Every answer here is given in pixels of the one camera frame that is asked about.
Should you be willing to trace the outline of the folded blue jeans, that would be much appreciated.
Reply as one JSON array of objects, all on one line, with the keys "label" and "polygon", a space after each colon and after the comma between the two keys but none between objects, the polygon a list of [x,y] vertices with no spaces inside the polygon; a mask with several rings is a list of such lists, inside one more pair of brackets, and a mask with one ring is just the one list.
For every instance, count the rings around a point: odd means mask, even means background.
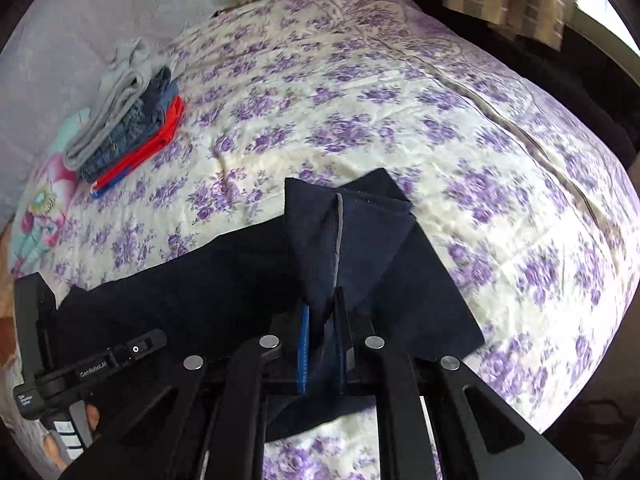
[{"label": "folded blue jeans", "polygon": [[171,81],[168,66],[151,79],[149,87],[102,141],[79,170],[89,183],[98,180],[126,155],[141,148],[164,124],[168,106],[178,96],[178,86]]}]

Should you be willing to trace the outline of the white framed window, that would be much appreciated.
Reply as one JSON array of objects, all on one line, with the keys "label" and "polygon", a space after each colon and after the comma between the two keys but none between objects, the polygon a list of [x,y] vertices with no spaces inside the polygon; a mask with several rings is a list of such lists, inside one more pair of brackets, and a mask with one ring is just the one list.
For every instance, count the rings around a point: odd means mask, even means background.
[{"label": "white framed window", "polygon": [[608,0],[576,0],[576,4],[579,10],[612,32],[636,55],[640,54],[637,41],[632,38],[629,28]]}]

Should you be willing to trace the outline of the red blue folded garment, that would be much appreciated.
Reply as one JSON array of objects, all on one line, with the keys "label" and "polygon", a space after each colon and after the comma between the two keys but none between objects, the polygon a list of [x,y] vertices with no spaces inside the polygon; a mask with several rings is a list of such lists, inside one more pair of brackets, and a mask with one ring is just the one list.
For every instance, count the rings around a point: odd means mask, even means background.
[{"label": "red blue folded garment", "polygon": [[134,171],[142,162],[154,156],[157,152],[167,146],[174,138],[178,128],[180,119],[184,111],[184,104],[181,96],[176,96],[168,106],[165,122],[160,130],[137,148],[133,152],[127,154],[107,172],[94,181],[90,188],[90,195],[94,198],[101,197],[110,188],[114,188],[115,184]]}]

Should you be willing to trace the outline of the navy blue pants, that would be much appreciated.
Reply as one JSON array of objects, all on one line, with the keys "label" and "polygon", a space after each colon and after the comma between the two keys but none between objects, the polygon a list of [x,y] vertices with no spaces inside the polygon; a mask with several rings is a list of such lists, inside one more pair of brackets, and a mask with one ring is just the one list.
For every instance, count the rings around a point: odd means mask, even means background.
[{"label": "navy blue pants", "polygon": [[484,342],[408,198],[378,169],[340,188],[287,180],[279,217],[129,278],[71,289],[50,325],[54,355],[62,366],[73,364],[162,330],[168,356],[219,362],[265,335],[275,316],[307,306],[308,391],[271,404],[267,437],[279,440],[369,406],[331,391],[337,289],[347,310],[416,358],[463,358]]}]

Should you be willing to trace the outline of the purple floral bedspread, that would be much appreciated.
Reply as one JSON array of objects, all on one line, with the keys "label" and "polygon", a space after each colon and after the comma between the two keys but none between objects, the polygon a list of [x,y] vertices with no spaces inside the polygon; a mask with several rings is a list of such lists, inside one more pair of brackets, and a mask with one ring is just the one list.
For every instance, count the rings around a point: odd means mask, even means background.
[{"label": "purple floral bedspread", "polygon": [[80,188],[56,291],[92,289],[268,220],[284,181],[384,168],[487,344],[473,370],[540,430],[600,364],[639,279],[639,199],[592,127],[409,0],[265,0],[175,40],[166,148]]}]

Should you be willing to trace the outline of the floral turquoise folded quilt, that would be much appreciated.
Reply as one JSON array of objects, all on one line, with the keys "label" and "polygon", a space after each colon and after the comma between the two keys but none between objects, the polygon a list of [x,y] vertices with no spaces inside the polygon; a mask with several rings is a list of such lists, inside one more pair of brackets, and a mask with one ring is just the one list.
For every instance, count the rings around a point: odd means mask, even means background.
[{"label": "floral turquoise folded quilt", "polygon": [[62,122],[43,161],[29,178],[11,230],[8,263],[14,278],[34,273],[39,261],[58,242],[78,185],[78,174],[64,165],[63,152],[89,115],[90,110],[83,108]]}]

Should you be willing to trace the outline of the folded grey sweatpants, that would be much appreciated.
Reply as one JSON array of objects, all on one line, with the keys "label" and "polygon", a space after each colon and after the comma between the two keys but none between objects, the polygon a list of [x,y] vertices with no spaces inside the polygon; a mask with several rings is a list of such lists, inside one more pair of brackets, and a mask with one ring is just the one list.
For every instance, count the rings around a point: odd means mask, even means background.
[{"label": "folded grey sweatpants", "polygon": [[170,59],[155,53],[142,38],[115,44],[90,106],[89,118],[66,144],[65,167],[78,171],[149,88],[153,77],[169,66]]}]

